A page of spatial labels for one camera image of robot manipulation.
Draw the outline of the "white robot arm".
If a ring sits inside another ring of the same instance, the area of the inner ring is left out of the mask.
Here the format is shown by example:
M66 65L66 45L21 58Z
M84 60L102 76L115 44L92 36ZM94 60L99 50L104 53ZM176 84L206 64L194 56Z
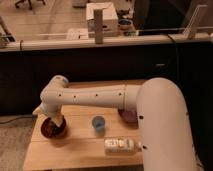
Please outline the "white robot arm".
M117 108L134 112L142 141L144 171L198 171L187 105L180 88L157 77L142 84L70 88L54 76L40 93L36 114L60 126L64 105Z

